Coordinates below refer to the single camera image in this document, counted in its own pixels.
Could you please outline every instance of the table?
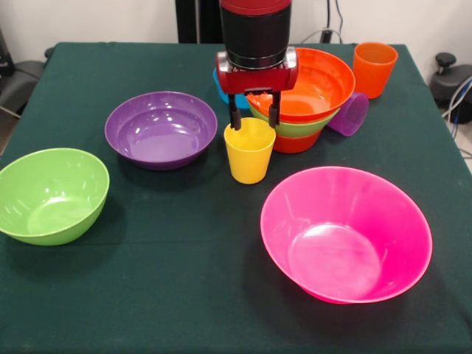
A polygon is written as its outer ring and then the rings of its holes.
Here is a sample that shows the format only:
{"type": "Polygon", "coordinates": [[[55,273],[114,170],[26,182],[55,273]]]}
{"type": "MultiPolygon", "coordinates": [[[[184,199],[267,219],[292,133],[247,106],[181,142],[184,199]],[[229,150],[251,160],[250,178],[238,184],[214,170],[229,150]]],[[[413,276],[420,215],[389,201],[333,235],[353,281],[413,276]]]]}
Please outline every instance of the table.
{"type": "MultiPolygon", "coordinates": [[[[315,47],[351,64],[352,44],[315,47]]],[[[228,113],[212,81],[219,49],[57,45],[0,167],[35,150],[80,148],[105,162],[111,187],[97,222],[69,245],[0,239],[0,352],[472,350],[472,178],[408,49],[397,46],[386,91],[355,136],[327,128],[308,152],[274,153],[268,175],[254,186],[229,174],[222,137],[228,113]],[[103,134],[117,105],[158,90],[200,97],[219,119],[204,155],[160,173],[118,157],[103,134]],[[267,194],[296,171],[328,164],[377,173],[424,211],[434,255],[406,294],[330,305],[270,260],[259,230],[267,194]]]]}

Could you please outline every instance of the purple bowl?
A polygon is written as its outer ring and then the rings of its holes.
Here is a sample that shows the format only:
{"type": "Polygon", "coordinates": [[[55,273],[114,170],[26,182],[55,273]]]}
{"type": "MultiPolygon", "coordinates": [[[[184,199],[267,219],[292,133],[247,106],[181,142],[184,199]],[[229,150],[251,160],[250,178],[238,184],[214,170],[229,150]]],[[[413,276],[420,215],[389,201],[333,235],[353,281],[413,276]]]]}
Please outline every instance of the purple bowl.
{"type": "Polygon", "coordinates": [[[172,170],[195,160],[215,138],[215,112],[180,92],[142,94],[119,105],[105,137],[119,155],[149,170],[172,170]]]}

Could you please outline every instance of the white wall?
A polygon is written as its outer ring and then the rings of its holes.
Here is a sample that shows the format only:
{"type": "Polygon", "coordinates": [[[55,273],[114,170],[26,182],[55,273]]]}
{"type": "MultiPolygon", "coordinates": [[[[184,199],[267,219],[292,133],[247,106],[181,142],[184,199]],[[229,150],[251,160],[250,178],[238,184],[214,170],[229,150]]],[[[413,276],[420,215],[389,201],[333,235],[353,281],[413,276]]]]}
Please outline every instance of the white wall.
{"type": "MultiPolygon", "coordinates": [[[[337,30],[334,3],[331,27],[337,30]]],[[[339,0],[339,7],[345,43],[406,44],[427,81],[436,70],[438,52],[453,52],[458,63],[472,64],[471,0],[339,0]]],[[[291,42],[300,42],[326,26],[326,1],[293,0],[292,21],[291,42]]],[[[318,41],[319,35],[311,40],[318,41]]]]}
{"type": "Polygon", "coordinates": [[[174,0],[0,0],[0,26],[14,61],[59,41],[178,41],[174,0]]]}
{"type": "MultiPolygon", "coordinates": [[[[331,2],[331,26],[337,29],[339,19],[331,2]]],[[[436,69],[434,56],[440,51],[453,52],[460,63],[472,63],[471,0],[339,4],[345,43],[405,43],[425,79],[436,69]]],[[[293,0],[292,43],[325,24],[325,0],[293,0]]],[[[0,25],[15,61],[43,59],[44,50],[58,41],[178,40],[174,0],[0,0],[0,25]]]]}

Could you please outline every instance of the blue bowl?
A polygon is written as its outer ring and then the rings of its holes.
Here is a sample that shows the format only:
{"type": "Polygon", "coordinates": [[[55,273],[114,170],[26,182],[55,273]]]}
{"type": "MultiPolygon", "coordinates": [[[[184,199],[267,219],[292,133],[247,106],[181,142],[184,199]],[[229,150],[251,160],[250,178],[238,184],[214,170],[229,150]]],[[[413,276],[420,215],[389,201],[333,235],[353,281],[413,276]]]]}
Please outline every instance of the blue bowl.
{"type": "MultiPolygon", "coordinates": [[[[223,91],[221,90],[220,83],[218,81],[218,76],[216,75],[216,69],[213,70],[213,80],[215,81],[216,88],[218,89],[218,93],[220,95],[220,98],[228,104],[228,95],[224,94],[223,91]]],[[[236,95],[236,106],[239,109],[249,109],[249,104],[246,99],[246,97],[243,94],[237,94],[236,95]]]]}

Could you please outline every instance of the green bowl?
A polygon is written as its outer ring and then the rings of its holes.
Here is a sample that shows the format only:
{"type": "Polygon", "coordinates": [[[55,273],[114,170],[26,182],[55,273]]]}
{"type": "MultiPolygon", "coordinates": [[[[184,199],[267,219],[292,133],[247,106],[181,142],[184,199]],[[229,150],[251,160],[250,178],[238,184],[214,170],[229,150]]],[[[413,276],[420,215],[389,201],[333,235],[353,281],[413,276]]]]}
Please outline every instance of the green bowl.
{"type": "Polygon", "coordinates": [[[109,186],[106,166],[85,151],[25,155],[0,171],[0,232],[39,246],[76,240],[98,218],[109,186]]]}
{"type": "MultiPolygon", "coordinates": [[[[254,118],[264,119],[268,122],[268,118],[260,113],[253,105],[249,103],[249,109],[251,110],[254,118]]],[[[286,136],[288,138],[301,138],[304,136],[309,136],[315,134],[317,131],[323,129],[327,123],[338,113],[339,110],[336,110],[334,113],[330,114],[328,117],[319,120],[317,122],[295,124],[280,122],[278,126],[275,127],[275,132],[277,135],[286,136]]]]}

